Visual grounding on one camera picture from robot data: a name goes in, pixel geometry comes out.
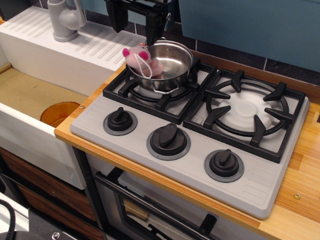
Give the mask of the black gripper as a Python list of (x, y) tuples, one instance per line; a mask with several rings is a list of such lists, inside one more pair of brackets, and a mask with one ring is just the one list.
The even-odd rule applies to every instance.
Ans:
[(152, 46), (163, 36), (165, 26), (171, 20), (171, 0), (105, 0), (112, 28), (119, 33), (128, 25), (128, 12), (145, 17), (146, 45)]

